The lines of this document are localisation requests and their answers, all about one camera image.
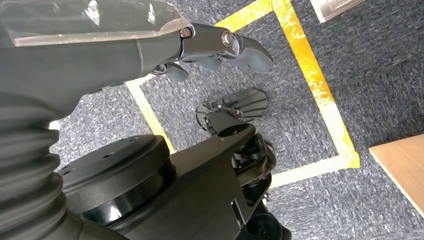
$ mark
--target black flexible sleeve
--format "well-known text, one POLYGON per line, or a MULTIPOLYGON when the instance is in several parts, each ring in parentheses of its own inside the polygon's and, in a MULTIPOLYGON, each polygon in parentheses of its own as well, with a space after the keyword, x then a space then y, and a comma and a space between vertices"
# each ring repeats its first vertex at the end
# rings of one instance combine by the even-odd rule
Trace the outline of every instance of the black flexible sleeve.
POLYGON ((0 73, 0 239, 126 239, 67 209, 48 126, 82 95, 139 77, 135 41, 0 49, 0 73))

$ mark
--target floor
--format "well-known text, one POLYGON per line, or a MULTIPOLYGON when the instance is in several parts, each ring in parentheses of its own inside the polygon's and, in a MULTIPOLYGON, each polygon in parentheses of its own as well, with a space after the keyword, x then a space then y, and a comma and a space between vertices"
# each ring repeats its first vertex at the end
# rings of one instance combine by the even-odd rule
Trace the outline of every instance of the floor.
MULTIPOLYGON (((215 24, 252 0, 175 0, 191 22, 215 24)), ((309 0, 292 5, 359 153, 361 167, 270 190, 268 208, 294 240, 422 240, 424 219, 378 166, 368 148, 424 133, 424 4, 367 0, 319 23, 309 0)), ((274 57, 270 72, 224 63, 216 71, 185 64, 185 82, 155 77, 141 86, 175 150, 207 138, 195 120, 203 100, 248 87, 267 92, 270 107, 254 122, 273 143, 274 173, 337 155, 327 127, 275 14, 238 33, 274 57)), ((105 144, 151 130, 128 89, 105 88, 82 98, 59 121, 52 151, 62 165, 105 144)))

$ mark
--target transparent plastic cover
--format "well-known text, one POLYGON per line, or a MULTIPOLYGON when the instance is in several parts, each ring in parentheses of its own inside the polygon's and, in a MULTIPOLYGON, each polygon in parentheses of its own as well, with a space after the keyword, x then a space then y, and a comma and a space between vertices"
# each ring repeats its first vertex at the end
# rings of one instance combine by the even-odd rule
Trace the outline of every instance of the transparent plastic cover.
POLYGON ((165 0, 3 0, 0 20, 16 47, 152 38, 190 25, 165 0))

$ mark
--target wooden surface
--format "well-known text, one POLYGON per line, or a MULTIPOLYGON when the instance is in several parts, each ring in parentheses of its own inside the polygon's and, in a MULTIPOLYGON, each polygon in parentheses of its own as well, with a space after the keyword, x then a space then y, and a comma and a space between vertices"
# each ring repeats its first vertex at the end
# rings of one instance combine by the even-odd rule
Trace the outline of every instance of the wooden surface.
POLYGON ((373 146, 369 151, 424 218, 424 134, 373 146))

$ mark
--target metal pin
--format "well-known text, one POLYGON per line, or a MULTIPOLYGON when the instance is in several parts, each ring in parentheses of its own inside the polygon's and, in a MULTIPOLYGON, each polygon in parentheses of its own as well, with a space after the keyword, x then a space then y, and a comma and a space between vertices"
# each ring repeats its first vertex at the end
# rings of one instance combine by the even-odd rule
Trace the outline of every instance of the metal pin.
POLYGON ((233 34, 230 31, 225 30, 222 33, 222 43, 224 44, 224 46, 231 47, 233 45, 233 41, 234 41, 233 34))
POLYGON ((185 28, 183 28, 183 29, 181 29, 180 31, 179 31, 179 35, 182 37, 182 38, 188 38, 188 37, 190 37, 191 36, 191 34, 192 34, 192 31, 190 30, 190 28, 188 28, 188 27, 185 27, 185 28))

